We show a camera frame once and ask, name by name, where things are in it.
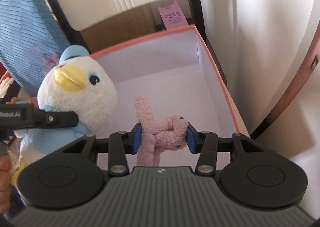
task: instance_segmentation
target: gray ribbed panel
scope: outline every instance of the gray ribbed panel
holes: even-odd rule
[[[255,211],[224,196],[211,178],[188,167],[135,168],[113,178],[89,203],[66,211],[27,208],[17,227],[307,227],[314,220],[298,207],[277,212]]]

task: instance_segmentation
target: white plush toy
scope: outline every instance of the white plush toy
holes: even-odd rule
[[[16,136],[23,137],[23,140],[13,184],[29,164],[85,134],[102,134],[112,120],[117,103],[112,81],[88,51],[79,45],[72,45],[63,52],[59,65],[44,78],[37,98],[40,109],[76,112],[79,124],[75,128],[16,131]]]

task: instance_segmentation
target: blue hat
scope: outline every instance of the blue hat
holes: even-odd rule
[[[65,49],[60,57],[59,64],[65,60],[72,59],[80,56],[89,56],[89,52],[81,45],[71,45]]]

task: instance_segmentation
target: duck's blue shirt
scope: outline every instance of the duck's blue shirt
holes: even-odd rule
[[[59,111],[51,106],[43,106],[41,109],[45,111]],[[61,129],[29,129],[25,130],[25,135],[23,137],[24,143],[47,155],[50,154],[63,146],[69,144],[70,142],[89,134],[89,130],[78,123],[74,128],[61,128]]]

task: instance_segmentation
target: white logo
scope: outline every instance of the white logo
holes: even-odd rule
[[[167,170],[165,170],[164,168],[161,168],[157,172],[160,174],[163,174],[163,173],[167,172]]]
[[[0,117],[20,117],[20,112],[0,112]]]

